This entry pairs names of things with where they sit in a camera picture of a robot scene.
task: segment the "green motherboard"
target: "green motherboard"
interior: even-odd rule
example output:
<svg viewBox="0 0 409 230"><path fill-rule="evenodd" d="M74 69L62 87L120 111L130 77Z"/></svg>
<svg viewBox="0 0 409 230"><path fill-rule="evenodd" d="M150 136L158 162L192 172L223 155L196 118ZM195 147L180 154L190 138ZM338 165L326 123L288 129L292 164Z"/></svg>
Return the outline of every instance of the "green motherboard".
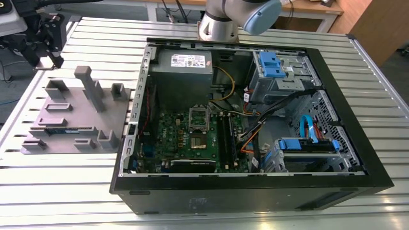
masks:
<svg viewBox="0 0 409 230"><path fill-rule="evenodd" d="M227 167L220 164L219 116L218 114L210 114L207 117L204 114L192 113L191 125L206 125L208 119L208 131L200 131L190 130L190 112L164 112L160 114L155 154L152 160L146 161L146 169L150 172L166 173L163 164L178 159L216 161L216 172L219 173L248 172L248 156L246 154L242 154L242 158L238 158L235 167ZM238 115L231 115L231 120L235 136L238 136L243 133L242 118Z"/></svg>

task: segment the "ram slot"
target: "ram slot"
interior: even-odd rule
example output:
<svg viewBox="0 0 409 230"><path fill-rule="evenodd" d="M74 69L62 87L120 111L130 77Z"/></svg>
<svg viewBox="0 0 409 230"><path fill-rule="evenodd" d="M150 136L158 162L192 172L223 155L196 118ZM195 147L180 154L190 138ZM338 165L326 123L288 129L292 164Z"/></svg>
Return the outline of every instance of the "ram slot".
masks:
<svg viewBox="0 0 409 230"><path fill-rule="evenodd" d="M236 144L234 124L230 116L218 117L218 138L220 167L223 169L232 169L236 160Z"/></svg>

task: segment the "slotted aluminum table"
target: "slotted aluminum table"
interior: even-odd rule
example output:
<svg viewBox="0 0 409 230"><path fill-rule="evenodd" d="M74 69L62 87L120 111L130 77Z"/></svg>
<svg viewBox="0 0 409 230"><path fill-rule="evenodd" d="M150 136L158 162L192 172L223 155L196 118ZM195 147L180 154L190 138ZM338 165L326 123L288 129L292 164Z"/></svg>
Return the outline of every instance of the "slotted aluminum table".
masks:
<svg viewBox="0 0 409 230"><path fill-rule="evenodd" d="M135 88L147 37L196 39L196 25L83 18L70 22L63 68L39 71L0 131L0 226L59 229L408 229L409 110L355 40L338 34L268 31L243 43L319 48L394 179L395 187L324 211L136 216L108 193L116 154L23 155L22 142L50 79L69 86L78 65L102 86Z"/></svg>

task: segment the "floor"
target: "floor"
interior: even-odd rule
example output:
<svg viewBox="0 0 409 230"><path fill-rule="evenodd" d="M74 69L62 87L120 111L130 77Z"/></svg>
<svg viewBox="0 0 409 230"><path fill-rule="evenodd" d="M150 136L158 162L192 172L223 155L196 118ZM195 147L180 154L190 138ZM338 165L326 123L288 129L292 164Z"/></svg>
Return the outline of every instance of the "floor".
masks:
<svg viewBox="0 0 409 230"><path fill-rule="evenodd" d="M57 11L54 7L49 7L47 12ZM65 14L67 18L66 21L69 21L73 15L143 21L148 20L148 13L144 7L111 6L105 4L93 4L91 7L90 3L79 3L65 5L61 13ZM176 21L182 20L180 12L175 12L172 14ZM191 23L196 23L200 20L199 11L187 11L187 14ZM170 21L163 9L158 10L158 20L162 22ZM35 75L35 71L29 63L22 62L25 61L25 58L15 55L9 50L0 50L0 61L5 65L17 62L17 64L6 67L7 71L14 76L14 81L11 83L6 83L3 80L0 81L0 123L5 123L17 105L17 103L7 102L11 102L22 97ZM407 103L409 103L409 57L403 57L396 52L382 67L382 70L392 82L396 90L402 94L404 100Z"/></svg>

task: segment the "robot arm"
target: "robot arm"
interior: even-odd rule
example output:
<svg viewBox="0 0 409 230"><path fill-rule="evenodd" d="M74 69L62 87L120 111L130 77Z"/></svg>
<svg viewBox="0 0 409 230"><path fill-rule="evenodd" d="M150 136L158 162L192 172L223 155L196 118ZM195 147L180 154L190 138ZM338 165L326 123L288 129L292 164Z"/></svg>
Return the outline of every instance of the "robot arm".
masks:
<svg viewBox="0 0 409 230"><path fill-rule="evenodd" d="M0 48L21 53L37 67L42 56L49 56L54 68L61 68L61 56L67 34L65 15L45 13L46 6L58 3L97 2L102 0L0 0Z"/></svg>
<svg viewBox="0 0 409 230"><path fill-rule="evenodd" d="M280 0L208 0L199 28L200 38L235 42L239 25L252 35L259 35L274 25L280 12Z"/></svg>

